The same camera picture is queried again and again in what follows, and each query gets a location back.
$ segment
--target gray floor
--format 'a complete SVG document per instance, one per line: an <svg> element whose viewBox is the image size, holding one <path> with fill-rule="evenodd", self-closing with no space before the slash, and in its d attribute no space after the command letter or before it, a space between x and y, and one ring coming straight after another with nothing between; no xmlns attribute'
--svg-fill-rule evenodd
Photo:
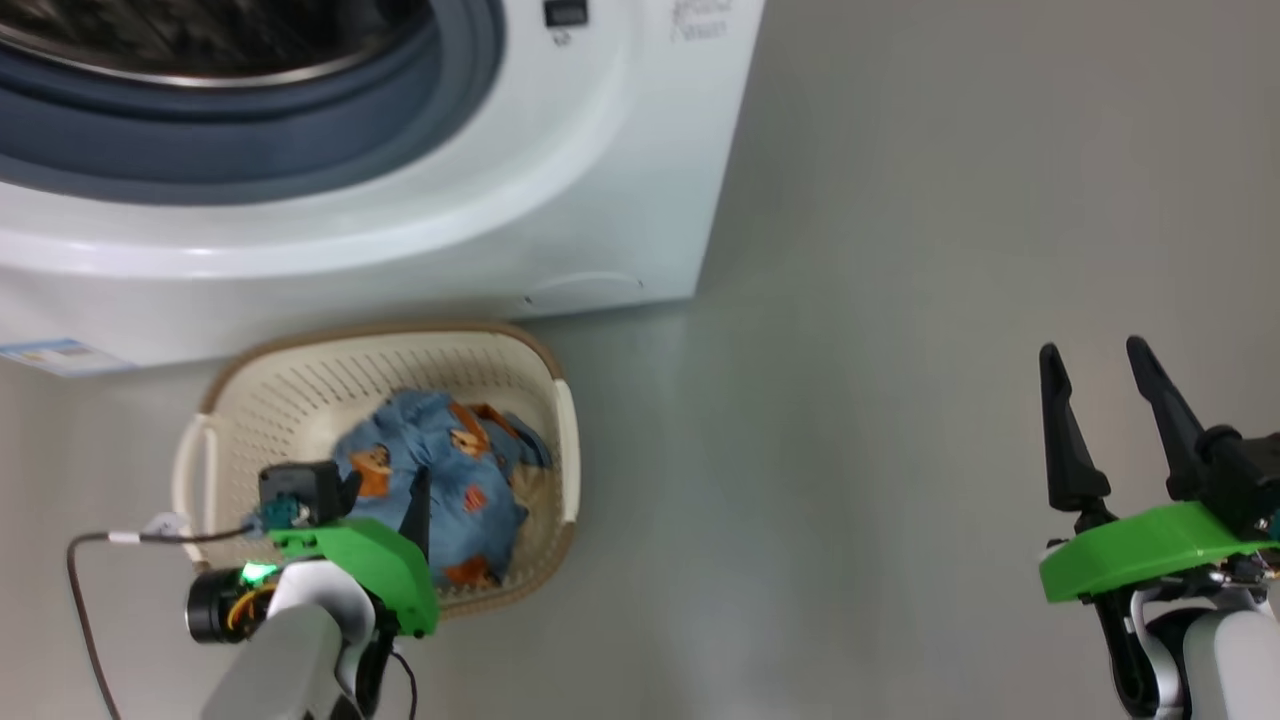
<svg viewBox="0 0 1280 720"><path fill-rule="evenodd" d="M1120 716L1092 614L1039 592L1070 519L1036 352L1119 512L1165 474L1128 333L1206 421L1275 429L1277 13L774 1L700 297L532 328L579 401L579 541L413 648L420 717ZM214 369L0 368L5 716L101 716L63 543L165 507ZM125 716L191 716L230 651L187 639L182 553L86 565Z"/></svg>

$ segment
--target clothing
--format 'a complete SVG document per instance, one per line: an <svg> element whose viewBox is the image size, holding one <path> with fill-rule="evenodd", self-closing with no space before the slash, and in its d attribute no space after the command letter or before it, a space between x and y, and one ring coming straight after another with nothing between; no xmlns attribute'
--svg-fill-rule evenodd
<svg viewBox="0 0 1280 720"><path fill-rule="evenodd" d="M362 478L351 516L376 518L402 533L412 524L406 512L415 478L425 479L428 565L442 585L502 582L529 514L511 489L512 473L550 465L541 438L518 418L424 391L392 396L338 441L333 459L343 477Z"/></svg>

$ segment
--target green led light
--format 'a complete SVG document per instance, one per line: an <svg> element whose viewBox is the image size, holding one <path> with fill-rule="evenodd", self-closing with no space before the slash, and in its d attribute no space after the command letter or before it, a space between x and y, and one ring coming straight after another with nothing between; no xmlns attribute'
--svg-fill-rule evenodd
<svg viewBox="0 0 1280 720"><path fill-rule="evenodd" d="M241 579L251 585L261 583L266 578L270 578L279 570L275 565L259 565L257 562L246 562L244 569L241 570Z"/></svg>

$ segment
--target washing machine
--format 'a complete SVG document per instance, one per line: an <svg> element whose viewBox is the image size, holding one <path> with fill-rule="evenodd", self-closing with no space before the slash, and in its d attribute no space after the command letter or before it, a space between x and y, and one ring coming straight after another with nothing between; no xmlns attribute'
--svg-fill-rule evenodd
<svg viewBox="0 0 1280 720"><path fill-rule="evenodd" d="M0 0L0 356L694 293L763 0Z"/></svg>

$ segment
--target plastic basket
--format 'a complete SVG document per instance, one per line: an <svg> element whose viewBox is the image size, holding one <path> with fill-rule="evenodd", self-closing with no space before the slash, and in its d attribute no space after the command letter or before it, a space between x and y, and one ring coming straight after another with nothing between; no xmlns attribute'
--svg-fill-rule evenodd
<svg viewBox="0 0 1280 720"><path fill-rule="evenodd" d="M214 380L183 433L174 459L174 509L191 519L195 533L239 525L257 506L262 468L329 459L338 437L404 388L447 391L462 404L488 402L515 413L541 436L553 459L522 497L530 514L502 585L443 589L442 618L500 607L538 589L573 539L580 497L577 419L550 352L507 325L357 328L247 352ZM197 571L280 560L266 539L184 547Z"/></svg>

